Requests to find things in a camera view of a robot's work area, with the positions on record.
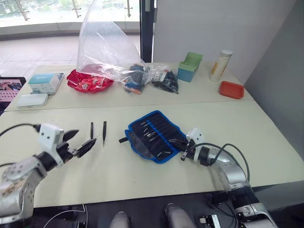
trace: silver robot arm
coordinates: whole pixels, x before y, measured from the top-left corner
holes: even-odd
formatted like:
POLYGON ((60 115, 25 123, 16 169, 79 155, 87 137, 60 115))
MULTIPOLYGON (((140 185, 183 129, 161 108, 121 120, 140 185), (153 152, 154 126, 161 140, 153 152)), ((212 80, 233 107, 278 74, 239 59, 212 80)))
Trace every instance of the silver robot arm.
POLYGON ((85 142, 78 150, 69 150, 67 141, 78 130, 65 132, 53 125, 39 126, 42 153, 9 166, 0 185, 0 228, 27 227, 33 213, 34 193, 38 184, 54 167, 61 167, 74 156, 82 157, 96 139, 85 142))
MULTIPOLYGON (((193 129, 187 135, 190 146, 203 143, 204 138, 198 128, 193 129)), ((186 157, 193 159, 204 166, 210 166, 211 161, 218 154, 219 149, 199 146, 193 151, 186 151, 182 160, 186 157)), ((231 199, 235 209, 239 226, 243 228, 277 228, 264 204, 255 196, 247 178, 239 166, 225 151, 223 151, 211 166, 223 185, 223 188, 231 199)))

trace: red lid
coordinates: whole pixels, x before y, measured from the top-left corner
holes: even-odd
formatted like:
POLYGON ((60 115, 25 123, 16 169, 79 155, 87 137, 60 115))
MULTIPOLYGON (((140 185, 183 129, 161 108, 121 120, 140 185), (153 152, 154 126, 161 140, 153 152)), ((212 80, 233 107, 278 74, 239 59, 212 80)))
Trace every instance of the red lid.
POLYGON ((219 93, 223 96, 241 99, 244 97, 244 87, 232 82, 222 81, 219 87, 219 93))

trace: wall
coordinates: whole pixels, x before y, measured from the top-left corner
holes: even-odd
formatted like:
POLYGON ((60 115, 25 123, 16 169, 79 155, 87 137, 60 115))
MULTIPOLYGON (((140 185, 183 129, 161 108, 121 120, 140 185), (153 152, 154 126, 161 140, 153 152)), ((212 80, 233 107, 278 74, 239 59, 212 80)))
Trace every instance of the wall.
POLYGON ((234 52, 229 69, 245 83, 295 0, 158 0, 154 62, 179 62, 189 51, 216 61, 234 52))
MULTIPOLYGON (((245 87, 304 160, 303 14, 298 0, 245 87)), ((257 196, 269 209, 304 203, 304 181, 276 185, 257 196)))

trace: floor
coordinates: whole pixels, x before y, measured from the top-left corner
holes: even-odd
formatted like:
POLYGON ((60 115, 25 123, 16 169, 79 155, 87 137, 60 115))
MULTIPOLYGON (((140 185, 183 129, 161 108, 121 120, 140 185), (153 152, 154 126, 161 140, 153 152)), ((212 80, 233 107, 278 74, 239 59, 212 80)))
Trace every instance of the floor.
MULTIPOLYGON (((139 51, 140 36, 128 37, 139 51)), ((29 80, 39 65, 76 65, 78 40, 78 36, 66 36, 0 41, 0 76, 29 80)))
MULTIPOLYGON (((199 223, 199 218, 212 214, 217 214, 222 228, 234 228, 235 221, 232 217, 208 206, 210 197, 210 193, 195 193, 87 204, 87 227, 108 228, 114 215, 123 210, 128 214, 132 228, 167 228, 168 223, 163 209, 172 202, 187 212, 197 228, 207 228, 199 223)), ((219 208, 232 215, 227 205, 221 204, 219 208)), ((81 205, 34 209, 31 228, 42 228, 54 215, 71 209, 83 210, 81 205)), ((304 227, 304 204, 272 211, 270 214, 280 228, 304 227)), ((68 212, 61 216, 52 220, 47 228, 77 228, 79 222, 86 222, 86 214, 81 212, 68 212)))

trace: screwdriver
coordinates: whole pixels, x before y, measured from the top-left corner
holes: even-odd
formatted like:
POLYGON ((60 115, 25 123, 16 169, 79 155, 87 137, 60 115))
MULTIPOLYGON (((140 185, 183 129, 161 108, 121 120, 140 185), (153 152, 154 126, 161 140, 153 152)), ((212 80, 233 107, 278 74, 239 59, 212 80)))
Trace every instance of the screwdriver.
POLYGON ((103 128, 103 147, 105 146, 105 134, 106 134, 106 121, 104 121, 104 128, 103 128))
POLYGON ((93 139, 94 136, 94 123, 91 122, 91 134, 90 134, 90 138, 93 139))

